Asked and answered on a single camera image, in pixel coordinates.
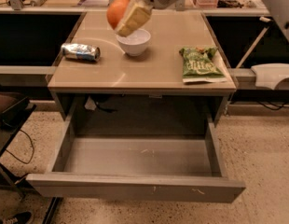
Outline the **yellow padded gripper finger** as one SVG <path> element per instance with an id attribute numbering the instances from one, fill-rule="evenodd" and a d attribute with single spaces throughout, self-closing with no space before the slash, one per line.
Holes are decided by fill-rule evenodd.
<path id="1" fill-rule="evenodd" d="M 145 25 L 151 17 L 152 7 L 140 0 L 130 0 L 124 15 L 116 26 L 119 36 L 129 36 Z"/>

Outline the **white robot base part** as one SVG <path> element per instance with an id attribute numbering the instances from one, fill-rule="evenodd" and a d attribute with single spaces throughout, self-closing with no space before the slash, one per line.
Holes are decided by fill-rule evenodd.
<path id="1" fill-rule="evenodd" d="M 278 84 L 289 78 L 289 63 L 265 63 L 254 65 L 255 85 L 275 90 Z"/>

